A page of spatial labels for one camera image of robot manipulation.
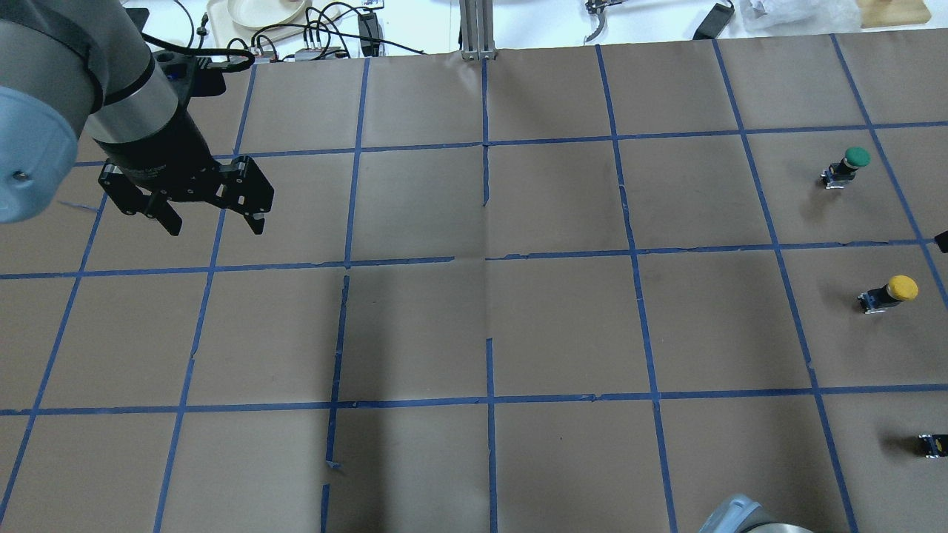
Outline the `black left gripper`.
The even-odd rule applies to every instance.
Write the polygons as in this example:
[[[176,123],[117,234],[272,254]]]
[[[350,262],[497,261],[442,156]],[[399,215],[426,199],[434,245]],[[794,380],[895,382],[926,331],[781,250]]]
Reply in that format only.
[[[107,155],[99,186],[125,215],[144,215],[179,236],[182,219],[173,204],[206,203],[238,213],[253,234],[263,234],[273,186],[250,156],[214,158],[188,112],[175,112],[146,138],[99,146]]]

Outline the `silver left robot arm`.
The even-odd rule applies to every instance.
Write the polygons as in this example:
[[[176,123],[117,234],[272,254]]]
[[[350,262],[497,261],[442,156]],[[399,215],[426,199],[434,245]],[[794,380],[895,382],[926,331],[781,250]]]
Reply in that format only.
[[[206,203],[262,234],[274,189],[250,156],[217,162],[187,105],[218,95],[247,50],[196,50],[146,35],[119,1],[2,3],[2,222],[50,206],[81,134],[106,155],[99,186],[125,215],[179,234],[173,203]]]

